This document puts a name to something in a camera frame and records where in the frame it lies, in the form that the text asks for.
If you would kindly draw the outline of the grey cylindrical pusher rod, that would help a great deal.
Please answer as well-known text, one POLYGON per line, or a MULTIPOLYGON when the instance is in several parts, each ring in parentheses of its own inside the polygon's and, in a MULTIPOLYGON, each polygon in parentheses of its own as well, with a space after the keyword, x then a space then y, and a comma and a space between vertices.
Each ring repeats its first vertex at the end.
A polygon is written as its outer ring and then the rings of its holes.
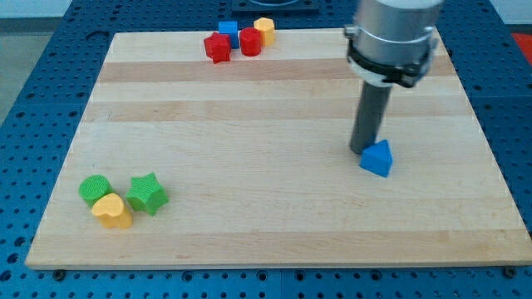
POLYGON ((364 82, 350 140, 353 153, 361 155, 375 143, 391 91, 391 86, 364 82))

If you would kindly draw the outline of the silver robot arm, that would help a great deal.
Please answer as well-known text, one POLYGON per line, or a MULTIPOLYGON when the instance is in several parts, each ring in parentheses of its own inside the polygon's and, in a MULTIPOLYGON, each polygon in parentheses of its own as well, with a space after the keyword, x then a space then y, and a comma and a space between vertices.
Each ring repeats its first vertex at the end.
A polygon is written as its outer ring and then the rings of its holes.
POLYGON ((430 70, 443 0, 360 0, 344 27, 347 62, 363 79, 352 130, 355 154, 372 146, 394 85, 412 88, 430 70))

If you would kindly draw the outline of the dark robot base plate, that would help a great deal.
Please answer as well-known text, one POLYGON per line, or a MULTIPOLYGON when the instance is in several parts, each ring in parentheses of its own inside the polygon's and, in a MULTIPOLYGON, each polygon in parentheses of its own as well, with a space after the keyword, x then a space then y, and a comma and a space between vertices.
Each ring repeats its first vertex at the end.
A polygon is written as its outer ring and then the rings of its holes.
POLYGON ((319 0, 231 0, 231 12, 317 12, 319 0))

